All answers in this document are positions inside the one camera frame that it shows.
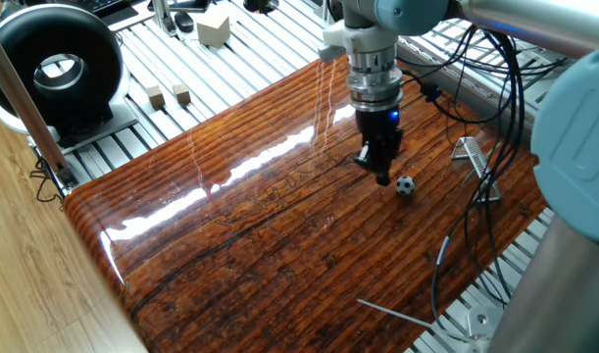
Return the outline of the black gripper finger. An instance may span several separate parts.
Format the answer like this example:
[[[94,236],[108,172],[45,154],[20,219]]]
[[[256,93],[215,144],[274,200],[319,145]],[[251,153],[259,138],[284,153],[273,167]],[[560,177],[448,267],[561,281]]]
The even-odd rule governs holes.
[[[399,154],[399,149],[403,139],[403,130],[394,129],[385,136],[379,143],[381,167],[378,173],[378,184],[387,186],[390,183],[390,168],[394,159]]]
[[[371,172],[374,175],[375,182],[377,184],[381,184],[382,171],[380,169],[380,164],[378,159],[373,157],[371,144],[368,141],[364,143],[360,152],[353,159],[353,161],[363,170]]]

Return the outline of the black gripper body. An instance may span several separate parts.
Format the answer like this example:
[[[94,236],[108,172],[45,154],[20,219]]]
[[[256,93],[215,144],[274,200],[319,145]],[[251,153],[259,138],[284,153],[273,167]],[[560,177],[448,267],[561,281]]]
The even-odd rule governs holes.
[[[356,111],[357,128],[370,153],[398,153],[403,138],[397,106],[380,111]]]

